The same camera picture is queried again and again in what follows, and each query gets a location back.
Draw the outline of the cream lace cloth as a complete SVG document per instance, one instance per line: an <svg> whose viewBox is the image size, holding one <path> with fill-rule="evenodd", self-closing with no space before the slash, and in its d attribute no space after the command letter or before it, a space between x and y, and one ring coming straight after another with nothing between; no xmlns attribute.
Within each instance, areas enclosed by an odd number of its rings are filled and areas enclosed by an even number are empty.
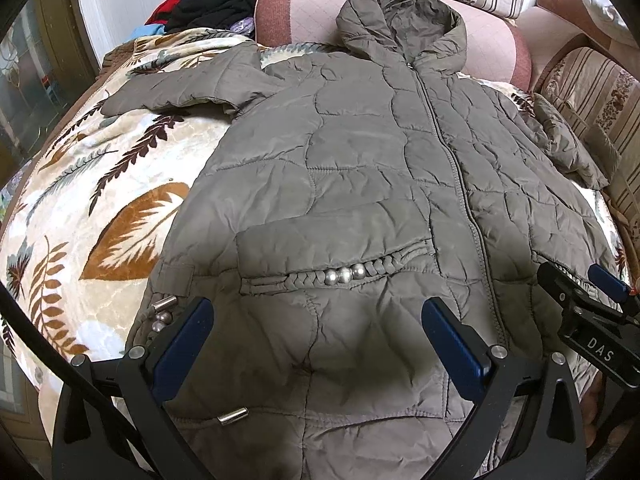
<svg viewBox="0 0 640 480"><path fill-rule="evenodd" d="M629 34L629 29L620 12L610 0L582 0L590 18L610 37L621 37Z"/></svg>

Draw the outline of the olive quilted hooded jacket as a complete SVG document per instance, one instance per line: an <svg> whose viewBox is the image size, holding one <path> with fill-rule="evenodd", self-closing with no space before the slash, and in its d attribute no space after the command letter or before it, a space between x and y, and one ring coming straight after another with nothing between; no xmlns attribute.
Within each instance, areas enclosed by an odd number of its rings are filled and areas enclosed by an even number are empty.
<svg viewBox="0 0 640 480"><path fill-rule="evenodd" d="M347 0L336 24L341 51L265 66L245 41L134 76L102 107L214 103L231 119L144 295L214 306L167 411L219 479L420 478L471 408L424 301L539 360L562 342L538 266L615 264L582 196L598 166L548 105L526 116L462 75L459 13Z"/></svg>

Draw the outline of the leaf pattern fleece blanket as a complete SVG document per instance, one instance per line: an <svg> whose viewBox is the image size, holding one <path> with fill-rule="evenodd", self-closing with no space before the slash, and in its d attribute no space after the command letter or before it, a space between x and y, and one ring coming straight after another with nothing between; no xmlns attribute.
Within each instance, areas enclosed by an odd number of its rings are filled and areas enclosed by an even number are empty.
<svg viewBox="0 0 640 480"><path fill-rule="evenodd" d="M175 216L231 124L214 103L103 114L105 101L129 79L149 74L144 67L117 74L75 136L84 144L88 134L112 140L133 133L137 147L121 155L110 142L88 146L30 201L20 220L23 243L9 258L9 288L68 356L90 348L63 325L70 281L142 280L148 286Z"/></svg>

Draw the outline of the striped floral side cushion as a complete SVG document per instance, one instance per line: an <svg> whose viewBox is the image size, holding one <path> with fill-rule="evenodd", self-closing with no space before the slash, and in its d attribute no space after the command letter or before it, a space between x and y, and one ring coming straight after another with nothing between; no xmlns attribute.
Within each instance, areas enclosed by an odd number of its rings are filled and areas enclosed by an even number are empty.
<svg viewBox="0 0 640 480"><path fill-rule="evenodd" d="M605 194L618 222L628 266L639 272L639 81L587 47L562 58L540 93L594 148L608 178Z"/></svg>

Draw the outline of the pile of dark clothes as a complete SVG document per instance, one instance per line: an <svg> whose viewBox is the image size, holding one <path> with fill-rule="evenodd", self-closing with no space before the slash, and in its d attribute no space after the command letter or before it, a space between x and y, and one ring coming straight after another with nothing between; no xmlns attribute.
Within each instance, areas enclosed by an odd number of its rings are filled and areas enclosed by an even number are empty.
<svg viewBox="0 0 640 480"><path fill-rule="evenodd" d="M129 40L201 27L254 38L256 3L257 0L165 0L131 33Z"/></svg>

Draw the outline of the pink quilted bolster cushion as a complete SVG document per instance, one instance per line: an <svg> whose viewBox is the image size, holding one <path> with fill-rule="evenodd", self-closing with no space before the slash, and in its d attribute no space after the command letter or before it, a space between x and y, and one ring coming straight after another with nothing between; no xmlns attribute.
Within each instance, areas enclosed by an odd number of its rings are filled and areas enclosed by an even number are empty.
<svg viewBox="0 0 640 480"><path fill-rule="evenodd" d="M529 88L532 58L524 37L503 18L456 0L440 0L464 19L468 46L463 73ZM341 43L335 19L346 0L257 0L256 40L267 47L282 44Z"/></svg>

